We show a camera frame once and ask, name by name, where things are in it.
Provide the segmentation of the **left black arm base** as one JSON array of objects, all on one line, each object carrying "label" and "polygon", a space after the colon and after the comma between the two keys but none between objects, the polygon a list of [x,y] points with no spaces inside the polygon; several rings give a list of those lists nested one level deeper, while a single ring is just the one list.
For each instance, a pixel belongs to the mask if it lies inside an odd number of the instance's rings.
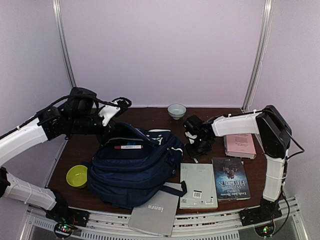
[{"label": "left black arm base", "polygon": [[90,213],[85,210],[70,208],[67,200],[58,190],[52,190],[56,204],[51,210],[44,210],[46,217],[60,224],[67,224],[72,227],[86,227]]}]

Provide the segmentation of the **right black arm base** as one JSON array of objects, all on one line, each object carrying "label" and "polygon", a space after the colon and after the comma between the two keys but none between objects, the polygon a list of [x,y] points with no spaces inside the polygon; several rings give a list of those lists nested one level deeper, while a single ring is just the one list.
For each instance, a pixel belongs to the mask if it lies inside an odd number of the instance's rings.
[{"label": "right black arm base", "polygon": [[263,197],[260,200],[259,206],[245,208],[238,214],[243,227],[271,221],[282,216],[279,200],[269,201]]}]

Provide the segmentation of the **navy blue student backpack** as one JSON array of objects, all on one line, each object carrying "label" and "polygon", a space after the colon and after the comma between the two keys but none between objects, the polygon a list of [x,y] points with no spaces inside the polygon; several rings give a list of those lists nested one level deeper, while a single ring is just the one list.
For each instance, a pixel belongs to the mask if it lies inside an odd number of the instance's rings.
[{"label": "navy blue student backpack", "polygon": [[[124,136],[103,140],[87,165],[87,187],[103,202],[132,209],[150,200],[181,166],[184,144],[168,129],[123,123]],[[142,149],[114,149],[127,142]]]}]

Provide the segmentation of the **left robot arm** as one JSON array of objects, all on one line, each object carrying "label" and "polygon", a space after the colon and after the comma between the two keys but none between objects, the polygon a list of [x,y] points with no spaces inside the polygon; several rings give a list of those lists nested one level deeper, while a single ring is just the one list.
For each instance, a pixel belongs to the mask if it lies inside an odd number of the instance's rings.
[{"label": "left robot arm", "polygon": [[61,222],[72,218],[72,211],[61,194],[21,180],[3,165],[20,153],[51,141],[61,135],[106,135],[112,119],[123,114],[132,105],[131,100],[118,97],[110,102],[83,87],[73,87],[63,96],[38,111],[21,125],[0,137],[0,195],[38,206]]}]

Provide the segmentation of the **red white marker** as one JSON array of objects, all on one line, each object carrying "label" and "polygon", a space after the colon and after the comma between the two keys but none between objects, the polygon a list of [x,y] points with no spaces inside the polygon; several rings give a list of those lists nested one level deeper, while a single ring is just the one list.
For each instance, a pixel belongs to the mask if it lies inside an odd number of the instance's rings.
[{"label": "red white marker", "polygon": [[143,145],[116,145],[115,150],[139,150],[142,149]]}]

